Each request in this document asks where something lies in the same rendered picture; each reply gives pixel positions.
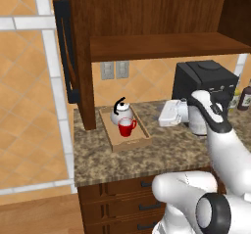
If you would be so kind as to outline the grey wall outlet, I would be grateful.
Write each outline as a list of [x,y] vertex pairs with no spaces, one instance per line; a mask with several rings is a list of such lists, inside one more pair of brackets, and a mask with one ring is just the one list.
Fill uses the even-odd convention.
[[116,61],[116,79],[128,78],[129,61]]
[[101,62],[101,78],[103,80],[114,78],[114,63],[113,62]]

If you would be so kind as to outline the red mug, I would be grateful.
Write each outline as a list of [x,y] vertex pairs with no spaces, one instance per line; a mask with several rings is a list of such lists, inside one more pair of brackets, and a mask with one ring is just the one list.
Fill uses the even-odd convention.
[[128,117],[122,118],[118,123],[119,131],[123,137],[129,137],[136,126],[137,120]]

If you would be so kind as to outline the black coffee machine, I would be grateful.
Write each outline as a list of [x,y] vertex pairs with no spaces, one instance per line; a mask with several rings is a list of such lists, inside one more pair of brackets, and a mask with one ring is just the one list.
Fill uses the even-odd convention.
[[177,63],[172,98],[188,99],[193,91],[206,90],[227,113],[237,81],[234,73],[213,60]]

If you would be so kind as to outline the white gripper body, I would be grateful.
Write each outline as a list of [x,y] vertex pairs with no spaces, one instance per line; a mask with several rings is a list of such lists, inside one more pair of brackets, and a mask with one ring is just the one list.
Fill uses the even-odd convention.
[[178,100],[169,100],[165,103],[164,108],[158,118],[159,125],[162,127],[175,126],[180,123],[178,114]]

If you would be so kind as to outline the dark brown bottle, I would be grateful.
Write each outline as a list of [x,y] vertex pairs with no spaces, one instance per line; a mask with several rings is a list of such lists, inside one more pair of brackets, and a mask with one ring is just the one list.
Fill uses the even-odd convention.
[[247,86],[242,91],[237,108],[240,111],[246,111],[249,108],[250,104],[251,104],[251,86]]

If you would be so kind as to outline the dark wooden wall cabinet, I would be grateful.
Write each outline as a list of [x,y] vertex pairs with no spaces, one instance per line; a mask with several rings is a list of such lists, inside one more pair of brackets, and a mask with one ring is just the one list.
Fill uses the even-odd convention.
[[75,46],[78,108],[96,127],[95,62],[251,53],[218,32],[225,0],[69,0]]

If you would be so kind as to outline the wooden tray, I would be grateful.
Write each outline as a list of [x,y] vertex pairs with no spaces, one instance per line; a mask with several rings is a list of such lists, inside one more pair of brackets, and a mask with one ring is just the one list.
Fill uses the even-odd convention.
[[131,108],[131,110],[133,118],[137,120],[137,126],[128,137],[123,137],[119,132],[119,127],[111,122],[110,112],[112,111],[112,107],[105,107],[99,110],[113,152],[146,147],[152,143],[152,137],[137,112],[134,108]]

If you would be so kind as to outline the wooden drawer front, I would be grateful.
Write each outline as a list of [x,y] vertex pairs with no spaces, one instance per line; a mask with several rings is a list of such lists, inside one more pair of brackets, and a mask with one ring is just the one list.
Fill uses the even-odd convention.
[[153,229],[137,230],[137,224],[149,225],[154,221],[157,223],[162,217],[153,215],[136,219],[126,219],[99,224],[85,224],[85,234],[151,234]]
[[[103,219],[111,219],[119,216],[131,215],[134,213],[149,212],[158,209],[152,209],[148,211],[140,211],[138,206],[155,205],[157,201],[152,195],[146,195],[142,198],[127,198],[117,199],[107,202],[98,202],[92,204],[83,205],[83,218],[86,223],[97,223]],[[161,203],[159,209],[165,207],[164,203]]]
[[89,203],[94,200],[100,200],[102,198],[107,199],[112,196],[123,195],[126,193],[150,191],[151,187],[141,187],[140,181],[143,180],[144,182],[152,182],[153,178],[154,175],[151,175],[78,187],[78,198],[82,203]]

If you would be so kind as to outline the yellow-green bottle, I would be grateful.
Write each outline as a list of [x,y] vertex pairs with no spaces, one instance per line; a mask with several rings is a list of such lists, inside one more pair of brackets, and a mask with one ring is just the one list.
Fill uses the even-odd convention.
[[238,88],[235,89],[233,98],[231,102],[229,103],[229,108],[232,110],[237,107],[238,101],[240,98],[240,90]]

